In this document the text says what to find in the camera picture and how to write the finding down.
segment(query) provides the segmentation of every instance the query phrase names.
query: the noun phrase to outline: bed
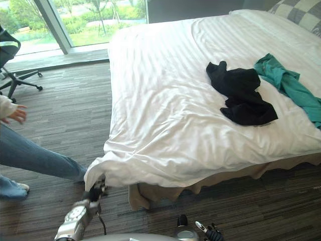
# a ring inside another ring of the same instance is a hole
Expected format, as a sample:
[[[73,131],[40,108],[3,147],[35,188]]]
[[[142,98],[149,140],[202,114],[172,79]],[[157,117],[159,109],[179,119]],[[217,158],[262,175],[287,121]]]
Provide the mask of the bed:
[[[220,61],[229,70],[251,69],[271,53],[321,97],[318,30],[277,11],[237,10],[120,30],[109,48],[110,136],[105,155],[88,168],[86,190],[104,175],[108,186],[129,186],[129,203],[137,210],[175,200],[184,189],[199,193],[231,178],[259,178],[303,162],[319,165],[321,131],[289,97],[261,78],[256,91],[278,119],[242,126],[222,115],[227,97],[205,71],[209,62]]]

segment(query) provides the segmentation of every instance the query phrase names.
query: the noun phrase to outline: teal clothing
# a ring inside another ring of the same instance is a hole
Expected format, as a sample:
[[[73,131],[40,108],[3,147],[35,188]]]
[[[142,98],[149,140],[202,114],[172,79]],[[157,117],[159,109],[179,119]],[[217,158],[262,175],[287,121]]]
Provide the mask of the teal clothing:
[[[258,60],[254,69],[280,93],[290,97],[295,104],[303,108],[310,121],[321,129],[321,99],[299,83],[300,74],[286,70],[271,54]]]

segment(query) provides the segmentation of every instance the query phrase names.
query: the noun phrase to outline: person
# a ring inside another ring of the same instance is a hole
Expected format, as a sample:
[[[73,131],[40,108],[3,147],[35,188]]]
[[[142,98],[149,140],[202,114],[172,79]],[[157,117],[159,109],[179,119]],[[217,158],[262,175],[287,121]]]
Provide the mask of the person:
[[[9,124],[13,119],[21,124],[26,121],[24,105],[13,104],[0,95],[0,120]],[[0,124],[0,164],[42,174],[83,181],[86,168],[71,158],[40,147],[4,124]],[[0,199],[22,200],[27,197],[29,186],[17,183],[0,174]]]

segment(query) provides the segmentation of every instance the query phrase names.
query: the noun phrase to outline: gray carpet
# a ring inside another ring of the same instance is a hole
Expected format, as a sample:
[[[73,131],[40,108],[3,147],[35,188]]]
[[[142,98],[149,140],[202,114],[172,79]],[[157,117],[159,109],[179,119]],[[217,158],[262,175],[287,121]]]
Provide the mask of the gray carpet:
[[[12,122],[11,127],[39,145],[88,166],[103,155],[109,134],[109,64],[55,69],[43,75],[28,80],[43,86],[40,92],[30,86],[17,87],[13,97],[29,107],[28,120],[24,125]],[[25,201],[0,201],[3,240],[53,240],[71,205],[80,200],[84,185],[0,168],[4,176],[31,187]],[[175,202],[153,203],[151,210],[132,211],[127,188],[111,188],[101,206],[108,233],[172,235],[178,215],[184,213],[191,225],[196,220],[205,225],[216,223],[226,241],[316,241],[321,240],[321,167],[302,164],[289,171],[270,171],[259,180],[229,180],[205,187],[199,195],[186,191]],[[101,234],[102,225],[94,218],[85,237]]]

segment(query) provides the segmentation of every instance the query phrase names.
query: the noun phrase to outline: black clothing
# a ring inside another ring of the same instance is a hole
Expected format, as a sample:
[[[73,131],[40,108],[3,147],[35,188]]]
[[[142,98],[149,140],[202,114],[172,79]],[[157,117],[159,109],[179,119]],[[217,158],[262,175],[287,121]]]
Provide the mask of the black clothing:
[[[255,69],[226,70],[226,62],[219,65],[208,64],[206,72],[212,86],[228,97],[221,112],[237,124],[263,125],[277,119],[276,112],[270,103],[262,100],[255,91],[260,86],[260,79]]]

